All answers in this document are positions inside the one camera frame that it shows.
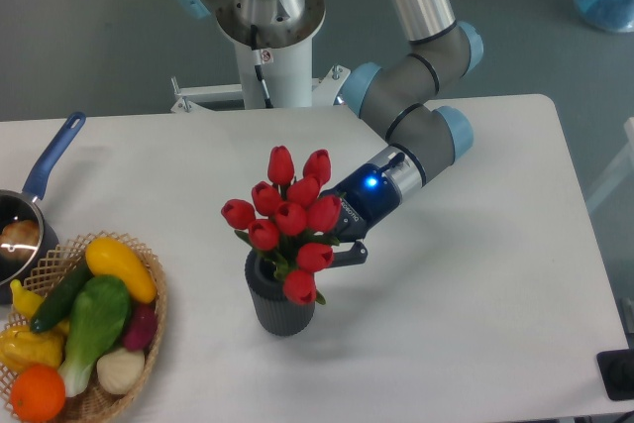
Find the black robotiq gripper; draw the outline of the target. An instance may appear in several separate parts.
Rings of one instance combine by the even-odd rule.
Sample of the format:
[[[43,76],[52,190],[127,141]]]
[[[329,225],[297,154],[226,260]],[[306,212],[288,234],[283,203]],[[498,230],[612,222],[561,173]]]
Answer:
[[[330,234],[340,242],[352,242],[344,251],[334,253],[331,268],[364,264],[369,256],[361,241],[368,231],[399,205],[399,191],[386,176],[387,166],[366,163],[321,193],[341,199],[341,211]]]

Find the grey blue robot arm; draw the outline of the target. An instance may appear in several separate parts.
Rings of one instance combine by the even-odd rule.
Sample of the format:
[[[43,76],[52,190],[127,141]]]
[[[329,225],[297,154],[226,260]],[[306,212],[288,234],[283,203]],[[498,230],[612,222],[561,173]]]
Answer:
[[[390,68],[334,66],[322,79],[313,76],[312,41],[325,18],[324,0],[176,1],[194,18],[215,18],[233,43],[240,76],[231,86],[176,88],[182,105],[229,97],[248,109],[343,102],[385,140],[383,151],[335,188],[343,197],[335,233],[350,245],[335,255],[337,266],[364,262],[369,229],[473,144],[473,129],[460,111],[426,106],[482,56],[479,34],[456,20],[449,0],[392,0],[409,54]]]

